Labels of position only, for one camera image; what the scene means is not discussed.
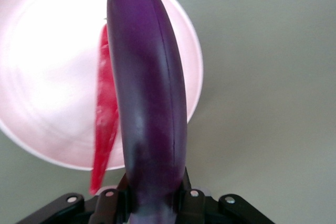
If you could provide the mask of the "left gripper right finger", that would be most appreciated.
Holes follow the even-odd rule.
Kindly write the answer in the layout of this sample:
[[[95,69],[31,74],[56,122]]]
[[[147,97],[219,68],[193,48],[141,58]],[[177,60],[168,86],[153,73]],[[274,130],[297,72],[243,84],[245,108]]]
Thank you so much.
[[[185,168],[182,182],[174,196],[175,224],[217,223],[206,212],[209,197],[205,196],[201,190],[192,188],[187,168]]]

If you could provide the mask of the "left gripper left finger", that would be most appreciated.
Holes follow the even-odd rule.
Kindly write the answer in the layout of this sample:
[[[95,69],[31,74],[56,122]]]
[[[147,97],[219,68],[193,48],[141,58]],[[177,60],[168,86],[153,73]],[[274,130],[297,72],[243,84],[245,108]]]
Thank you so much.
[[[103,190],[99,196],[89,223],[130,223],[132,191],[126,174],[116,188]]]

